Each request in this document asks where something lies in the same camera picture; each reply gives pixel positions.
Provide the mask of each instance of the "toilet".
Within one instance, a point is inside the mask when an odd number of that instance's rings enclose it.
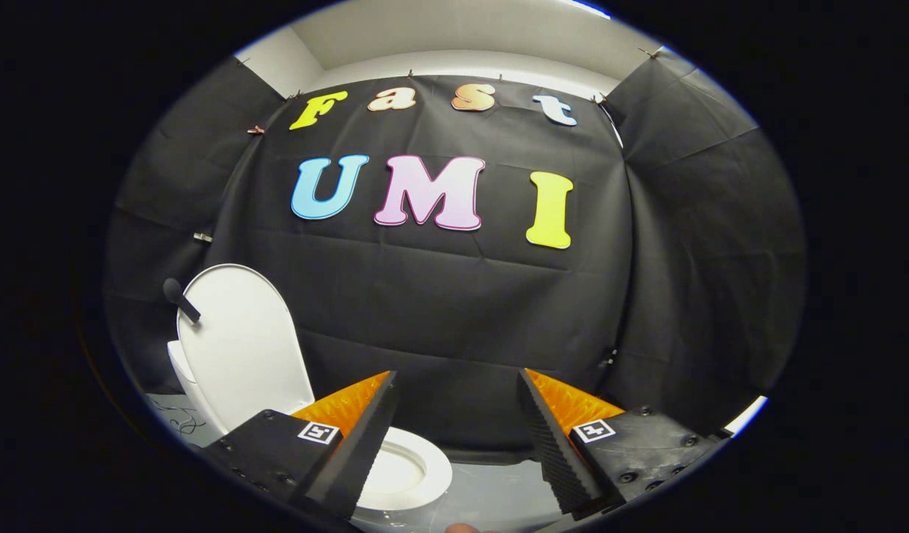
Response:
[[[207,422],[202,429],[217,439],[262,409],[291,414],[315,402],[293,320],[265,277],[242,264],[217,264],[191,280],[184,296],[201,318],[192,324],[178,311],[168,357]],[[390,427],[357,506],[425,506],[451,479],[451,463],[437,446]]]

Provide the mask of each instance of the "pink letter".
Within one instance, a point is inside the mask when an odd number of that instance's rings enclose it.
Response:
[[[387,163],[392,168],[392,178],[386,205],[376,213],[378,224],[398,226],[408,220],[407,213],[401,209],[405,196],[408,196],[415,221],[424,224],[444,196],[444,207],[435,216],[438,226],[461,232],[481,227],[481,217],[474,212],[474,195],[477,175],[484,169],[484,161],[454,158],[435,179],[428,175],[425,164],[417,155],[396,155]]]

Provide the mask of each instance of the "black cloth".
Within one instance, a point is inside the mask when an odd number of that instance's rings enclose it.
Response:
[[[597,364],[620,321],[631,253],[623,157],[593,102],[532,85],[490,81],[496,104],[457,111],[455,89],[481,78],[359,81],[290,101],[254,158],[232,180],[205,266],[240,263],[264,274],[291,310],[317,398],[398,370],[393,425],[456,455],[532,451],[516,405],[516,372],[530,367],[596,390]],[[372,112],[380,91],[413,87],[414,107]],[[317,124],[289,130],[305,101],[345,90]],[[535,95],[570,105],[575,127],[553,124]],[[329,158],[317,199],[332,196],[344,155],[368,155],[346,208],[304,220],[292,212],[298,166]],[[486,162],[476,189],[480,229],[430,217],[378,225],[394,155],[418,155],[434,178],[455,156]],[[535,171],[574,183],[568,249],[526,240]],[[407,202],[404,209],[409,212]]]
[[[108,232],[103,304],[110,337],[146,392],[180,394],[164,345],[177,338],[175,308],[161,292],[167,278],[187,284],[201,271],[224,189],[252,136],[282,105],[236,58],[218,65],[183,95],[133,158]]]
[[[768,395],[796,340],[806,250],[765,134],[663,48],[609,95],[634,213],[633,276],[604,389],[709,433]]]

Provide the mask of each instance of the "black backdrop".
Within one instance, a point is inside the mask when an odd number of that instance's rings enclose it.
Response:
[[[0,239],[4,256],[12,258],[0,263],[1,271],[13,284],[9,294],[0,290],[9,321],[4,333],[11,338],[4,345],[7,357],[0,358],[0,369],[24,372],[24,379],[17,382],[19,408],[28,409],[30,416],[15,410],[5,421],[7,425],[1,426],[11,469],[1,478],[7,482],[0,486],[0,496],[7,498],[0,506],[1,522],[6,529],[21,530],[57,523],[120,531],[194,527],[292,530],[293,524],[282,522],[282,515],[265,503],[230,483],[218,483],[208,469],[196,466],[193,455],[170,439],[144,408],[129,377],[117,366],[113,348],[104,341],[98,283],[100,258],[106,249],[103,224],[109,219],[120,184],[117,176],[124,174],[157,119],[216,61],[267,33],[279,21],[312,8],[251,6],[249,16],[241,17],[230,7],[204,9],[203,4],[193,3],[143,3],[141,9],[94,4],[79,11],[43,4],[36,10],[37,17],[31,18],[35,13],[28,4],[12,7],[16,9],[8,16],[15,16],[18,24],[44,39],[66,44],[45,47],[39,40],[8,41],[12,53],[5,56],[4,68],[16,109],[38,124],[50,117],[50,124],[65,129],[64,135],[54,135],[51,142],[38,146],[38,158],[25,152],[17,159],[30,170],[25,179],[2,184],[10,193],[5,197],[8,205],[16,203],[18,209],[27,209],[27,216],[13,220],[15,232]],[[831,23],[826,26],[821,24],[824,13],[806,6],[763,11],[724,2],[702,10],[697,4],[659,2],[619,6],[616,11],[638,27],[668,35],[685,56],[738,95],[765,126],[795,176],[813,246],[809,306],[795,358],[775,388],[775,401],[697,478],[674,492],[659,493],[606,526],[678,529],[689,523],[714,523],[719,513],[722,519],[748,524],[755,531],[783,527],[819,530],[824,510],[820,503],[827,502],[821,486],[831,483],[827,479],[836,470],[820,469],[829,462],[814,453],[817,433],[813,428],[841,412],[819,408],[820,362],[825,353],[851,348],[858,337],[855,332],[861,323],[846,323],[848,308],[840,304],[850,303],[848,297],[866,279],[865,269],[870,266],[858,264],[849,276],[837,263],[829,262],[836,259],[833,254],[840,245],[850,245],[848,239],[855,235],[843,230],[843,219],[831,218],[838,204],[830,200],[831,179],[814,178],[850,170],[845,166],[850,162],[854,170],[858,164],[857,159],[844,157],[844,136],[831,129],[837,124],[831,121],[837,109],[850,108],[841,106],[850,102],[839,97],[843,93],[824,93],[820,85],[829,72],[820,58],[836,52],[834,45],[850,35],[836,23],[853,14],[825,13]],[[201,23],[203,17],[207,24]],[[73,61],[71,57],[82,57],[71,56],[70,47],[89,50],[90,60]],[[95,68],[96,64],[104,66]],[[18,72],[19,82],[11,84],[17,80],[11,75]],[[71,76],[78,77],[76,84],[42,87],[46,78],[69,80]],[[827,98],[807,98],[808,92]],[[115,122],[102,135],[96,130],[97,105]],[[29,122],[16,118],[5,119],[1,131],[15,140],[23,139],[31,131],[25,127]],[[813,141],[800,143],[801,132],[811,132]],[[78,162],[76,179],[56,179],[58,162],[71,158]],[[848,180],[841,185],[845,188],[854,183]],[[30,236],[41,235],[45,227],[52,230],[50,238],[31,246]],[[823,249],[824,234],[829,246]],[[75,267],[72,277],[63,264]],[[828,276],[821,275],[824,270]],[[79,295],[75,306],[71,304],[71,283]],[[2,284],[0,289],[8,287]],[[78,310],[76,320],[74,309]],[[837,332],[831,328],[833,321],[843,321],[844,327]],[[90,358],[84,356],[77,323],[87,333]],[[840,355],[841,360],[847,357],[853,356]],[[828,383],[844,377],[840,372],[851,367],[830,366],[834,376]],[[101,381],[95,379],[95,372]],[[126,420],[149,440],[137,438]],[[45,435],[54,438],[44,441]],[[856,450],[856,446],[836,446],[826,457],[834,463],[850,463]],[[78,480],[76,490],[69,489],[73,478]],[[123,478],[132,483],[121,483]],[[49,480],[48,488],[41,480]],[[85,500],[92,505],[83,505]],[[175,505],[163,506],[163,500]],[[827,527],[845,528],[857,520],[844,506],[826,510]]]
[[[753,119],[668,50],[603,109],[511,81],[493,84],[487,111],[452,109],[455,89],[479,81],[382,78],[284,101],[231,58],[186,94],[137,154],[109,232],[110,330],[144,388],[180,392],[161,281],[239,263],[284,296],[317,398],[400,370],[394,425],[458,460],[529,454],[513,400],[525,366],[706,435],[768,395],[799,325],[805,252],[789,178]],[[367,110],[394,87],[417,104]],[[338,91],[349,95],[316,124],[289,130],[310,98]],[[549,121],[542,94],[577,125]],[[267,133],[252,138],[252,123]],[[335,162],[356,154],[369,162],[342,212],[293,215],[302,161],[332,161],[316,188],[329,198]],[[420,156],[431,176],[455,156],[483,159],[482,227],[376,224],[394,155]],[[573,182],[568,249],[526,242],[535,171]]]
[[[596,392],[600,362],[617,337],[631,208],[607,115],[575,95],[510,81],[495,82],[493,108],[457,111],[455,89],[489,81],[460,76],[353,82],[277,100],[271,115],[269,88],[252,77],[235,61],[221,65],[153,131],[127,173],[107,270],[110,329],[126,361],[151,391],[173,382],[164,342],[175,337],[175,310],[161,281],[186,283],[202,267],[246,264],[286,300],[317,398],[398,370],[398,428],[460,459],[512,461],[529,453],[516,371],[535,368]],[[417,104],[367,110],[393,87],[414,88]],[[289,130],[306,101],[342,90],[349,97],[315,125]],[[549,121],[533,100],[545,94],[570,105],[577,125]],[[246,134],[240,112],[215,117],[238,100],[238,108],[252,106],[244,111],[265,135]],[[291,196],[300,163],[332,161],[316,189],[326,199],[339,179],[336,161],[354,154],[369,162],[346,208],[322,220],[296,216]],[[394,155],[420,156],[433,177],[457,156],[483,159],[475,196],[481,228],[455,232],[412,217],[400,226],[376,224]],[[526,240],[536,171],[573,182],[567,249]],[[194,232],[212,234],[213,243],[195,241]]]

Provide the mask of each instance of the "toilet lid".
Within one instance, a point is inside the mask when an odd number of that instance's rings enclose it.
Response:
[[[444,452],[414,433],[389,428],[356,506],[363,509],[414,509],[448,490],[452,465]]]
[[[177,327],[188,367],[228,431],[262,409],[292,414],[313,399],[286,303],[274,286],[240,264],[218,264],[184,290],[201,313],[182,311]]]

